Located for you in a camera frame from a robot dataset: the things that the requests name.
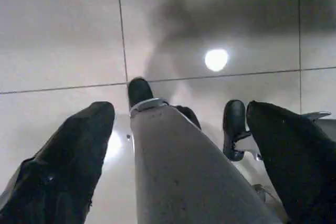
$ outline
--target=tiled surface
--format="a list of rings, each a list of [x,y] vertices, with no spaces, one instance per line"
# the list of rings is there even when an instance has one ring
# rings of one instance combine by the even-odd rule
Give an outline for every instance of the tiled surface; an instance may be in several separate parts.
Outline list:
[[[299,69],[298,0],[121,0],[129,79]],[[206,52],[225,48],[211,72]]]
[[[330,111],[329,118],[336,118],[334,90],[336,69],[302,72],[302,112]]]
[[[0,92],[125,82],[118,0],[0,6]]]
[[[34,155],[70,115],[94,101],[109,101],[116,121],[86,223],[136,223],[133,150],[126,86],[56,90],[0,96],[0,188],[3,190],[19,164]],[[121,142],[115,154],[114,142]]]
[[[336,66],[336,0],[300,0],[302,69]]]
[[[336,0],[120,1],[0,0],[0,188],[66,117],[108,100],[118,114],[111,141],[122,148],[108,153],[87,223],[136,223],[125,85],[136,76],[190,106],[219,148],[229,99],[336,113]],[[229,54],[219,72],[204,63],[213,48]],[[270,185],[262,162],[247,154],[235,165]]]

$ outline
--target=round light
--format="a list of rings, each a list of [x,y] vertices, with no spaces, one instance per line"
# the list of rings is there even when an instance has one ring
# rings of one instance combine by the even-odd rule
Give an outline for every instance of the round light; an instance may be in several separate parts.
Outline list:
[[[229,54],[224,49],[213,49],[206,53],[205,64],[208,69],[218,72],[221,71],[228,60]]]
[[[120,152],[121,146],[122,143],[119,134],[116,131],[112,131],[104,162],[108,162],[115,157]]]

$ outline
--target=leg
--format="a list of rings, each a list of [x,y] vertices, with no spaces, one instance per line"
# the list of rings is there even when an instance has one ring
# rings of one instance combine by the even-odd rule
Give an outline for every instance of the leg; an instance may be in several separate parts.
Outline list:
[[[142,78],[135,78],[128,85],[128,97],[130,107],[133,107],[139,102],[154,98],[154,95],[149,83],[146,80]],[[201,129],[201,125],[197,119],[197,116],[192,111],[192,109],[183,106],[176,106],[176,108],[190,121],[192,121],[199,129]]]

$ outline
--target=tile grout line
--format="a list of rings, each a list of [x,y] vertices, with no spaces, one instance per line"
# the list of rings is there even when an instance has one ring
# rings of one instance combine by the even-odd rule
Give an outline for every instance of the tile grout line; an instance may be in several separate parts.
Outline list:
[[[127,62],[126,62],[124,22],[123,22],[123,18],[122,18],[121,0],[118,0],[118,1],[119,1],[119,15],[120,15],[120,26],[121,26],[121,38],[122,38],[122,51],[123,51],[123,56],[124,56],[125,77],[126,77],[126,83],[127,83],[128,82],[128,73],[127,73]]]
[[[289,73],[289,72],[298,72],[298,71],[300,71],[300,70],[299,69],[291,69],[291,70],[277,70],[277,71],[267,71],[267,72],[222,74],[222,75],[219,75],[219,76],[185,77],[185,78],[175,78],[175,79],[153,80],[153,81],[148,81],[148,82],[198,80],[198,79],[211,79],[211,78],[222,78],[222,77],[252,76],[252,75],[255,75],[255,74]]]
[[[300,114],[302,114],[302,69],[301,69],[301,0],[298,0],[298,20],[299,20],[299,69],[300,69]]]
[[[220,76],[202,76],[202,77],[186,77],[186,78],[172,78],[172,79],[162,79],[162,80],[149,80],[149,83],[155,82],[165,82],[165,81],[183,81],[183,80],[199,80],[199,79],[215,79],[224,77],[236,77],[236,76],[252,76],[257,74],[272,74],[272,73],[291,73],[291,72],[304,72],[304,71],[314,71],[314,70],[327,70],[336,69],[335,67],[326,68],[307,68],[307,69],[292,69],[292,70],[278,70],[278,71],[268,71],[268,72],[251,72],[251,73],[238,73],[238,74],[223,74]],[[46,91],[57,91],[57,90],[68,90],[68,89],[85,89],[85,88],[98,88],[98,87],[111,87],[118,85],[126,85],[127,82],[117,82],[117,83],[107,83],[107,84],[94,84],[86,86],[71,86],[71,87],[61,87],[61,88],[50,88],[50,89],[32,89],[32,90],[19,90],[19,91],[6,91],[0,92],[2,94],[20,94],[20,93],[34,93],[34,92],[46,92]]]
[[[126,82],[119,82],[119,83],[95,84],[95,85],[73,86],[73,87],[62,87],[62,88],[50,88],[50,89],[32,89],[32,90],[20,90],[20,91],[7,91],[7,92],[0,92],[0,95],[1,94],[35,93],[35,92],[46,92],[46,91],[68,90],[68,89],[110,87],[110,86],[118,86],[118,85],[126,85],[126,84],[127,84]]]

